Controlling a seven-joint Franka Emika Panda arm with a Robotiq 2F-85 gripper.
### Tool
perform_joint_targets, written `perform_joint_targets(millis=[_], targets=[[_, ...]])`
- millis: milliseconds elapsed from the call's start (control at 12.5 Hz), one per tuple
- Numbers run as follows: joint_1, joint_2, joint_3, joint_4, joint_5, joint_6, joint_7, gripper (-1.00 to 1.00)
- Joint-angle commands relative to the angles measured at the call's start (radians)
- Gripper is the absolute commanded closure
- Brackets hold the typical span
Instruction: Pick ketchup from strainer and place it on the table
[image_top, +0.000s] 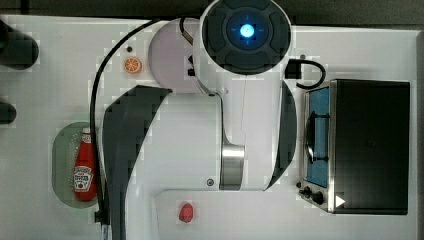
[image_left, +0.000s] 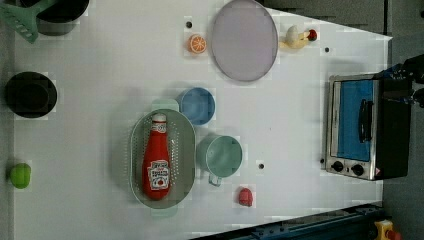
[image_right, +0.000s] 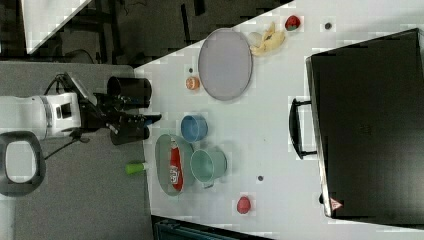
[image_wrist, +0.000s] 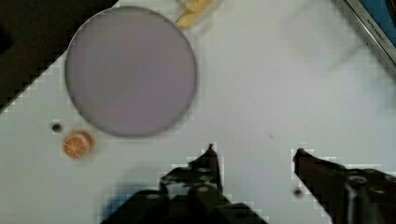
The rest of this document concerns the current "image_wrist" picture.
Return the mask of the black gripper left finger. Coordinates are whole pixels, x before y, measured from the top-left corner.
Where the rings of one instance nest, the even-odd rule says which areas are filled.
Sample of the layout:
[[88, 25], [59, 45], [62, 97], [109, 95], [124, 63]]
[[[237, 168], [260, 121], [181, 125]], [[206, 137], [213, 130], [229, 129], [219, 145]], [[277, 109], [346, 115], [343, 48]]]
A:
[[267, 224], [222, 190], [218, 155], [209, 146], [187, 166], [164, 175], [156, 190], [133, 194], [101, 224]]

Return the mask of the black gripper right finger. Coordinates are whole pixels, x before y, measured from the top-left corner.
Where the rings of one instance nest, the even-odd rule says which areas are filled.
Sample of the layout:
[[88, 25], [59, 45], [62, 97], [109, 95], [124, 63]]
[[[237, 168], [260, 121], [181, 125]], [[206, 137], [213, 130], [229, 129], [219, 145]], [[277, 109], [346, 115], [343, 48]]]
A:
[[396, 182], [371, 168], [348, 169], [299, 148], [294, 173], [330, 216], [332, 224], [396, 224]]

